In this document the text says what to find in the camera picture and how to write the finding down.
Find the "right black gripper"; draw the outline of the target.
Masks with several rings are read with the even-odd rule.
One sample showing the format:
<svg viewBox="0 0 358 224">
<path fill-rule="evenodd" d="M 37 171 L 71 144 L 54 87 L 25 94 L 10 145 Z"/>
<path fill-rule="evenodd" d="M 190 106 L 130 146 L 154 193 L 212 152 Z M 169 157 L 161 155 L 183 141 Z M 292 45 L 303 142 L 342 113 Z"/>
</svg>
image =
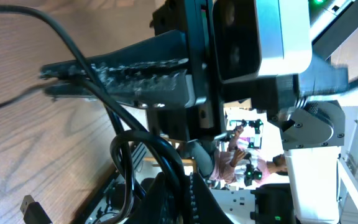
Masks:
<svg viewBox="0 0 358 224">
<path fill-rule="evenodd" d="M 155 37 L 123 49 L 88 57 L 91 68 L 116 68 L 188 59 L 185 68 L 124 68 L 99 71 L 109 96 L 138 108 L 148 105 L 149 130 L 174 140 L 213 140 L 224 132 L 223 103 L 213 28 L 213 1 L 165 1 L 153 14 L 150 25 Z M 60 78 L 44 93 L 58 98 L 94 98 L 69 78 L 84 78 L 85 69 L 76 60 L 47 64 L 40 78 Z"/>
</svg>

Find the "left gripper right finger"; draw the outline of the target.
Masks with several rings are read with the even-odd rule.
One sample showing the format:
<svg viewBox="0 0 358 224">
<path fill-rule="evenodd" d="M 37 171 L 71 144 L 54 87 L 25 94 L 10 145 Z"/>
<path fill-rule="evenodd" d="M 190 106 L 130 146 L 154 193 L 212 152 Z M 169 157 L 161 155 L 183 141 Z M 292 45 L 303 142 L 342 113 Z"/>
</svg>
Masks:
<svg viewBox="0 0 358 224">
<path fill-rule="evenodd" d="M 186 214 L 184 223 L 232 224 L 199 173 L 188 176 L 183 212 Z"/>
</svg>

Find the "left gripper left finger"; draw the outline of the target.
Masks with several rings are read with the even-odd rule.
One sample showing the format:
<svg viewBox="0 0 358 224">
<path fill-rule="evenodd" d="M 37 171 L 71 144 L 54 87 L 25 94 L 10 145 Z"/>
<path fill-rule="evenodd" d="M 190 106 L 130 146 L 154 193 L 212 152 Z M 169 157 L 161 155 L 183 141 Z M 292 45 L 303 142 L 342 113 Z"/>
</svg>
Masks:
<svg viewBox="0 0 358 224">
<path fill-rule="evenodd" d="M 140 206 L 129 217 L 130 224 L 174 224 L 178 212 L 165 175 L 159 173 Z"/>
</svg>

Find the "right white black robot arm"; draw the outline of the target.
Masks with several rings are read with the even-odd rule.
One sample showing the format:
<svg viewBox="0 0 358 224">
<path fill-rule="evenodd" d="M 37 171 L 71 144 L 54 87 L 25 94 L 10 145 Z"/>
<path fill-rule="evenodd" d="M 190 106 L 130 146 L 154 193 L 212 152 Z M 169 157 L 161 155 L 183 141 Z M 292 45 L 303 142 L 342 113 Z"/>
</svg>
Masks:
<svg viewBox="0 0 358 224">
<path fill-rule="evenodd" d="M 152 38 L 90 57 L 88 69 L 76 60 L 41 69 L 63 80 L 47 95 L 96 96 L 129 126 L 111 144 L 123 207 L 99 222 L 337 223 L 338 98 L 358 79 L 329 57 L 358 28 L 358 0 L 166 1 L 150 25 Z M 184 173 L 170 140 L 223 138 L 224 104 L 247 99 L 279 129 L 289 181 L 210 190 Z"/>
</svg>

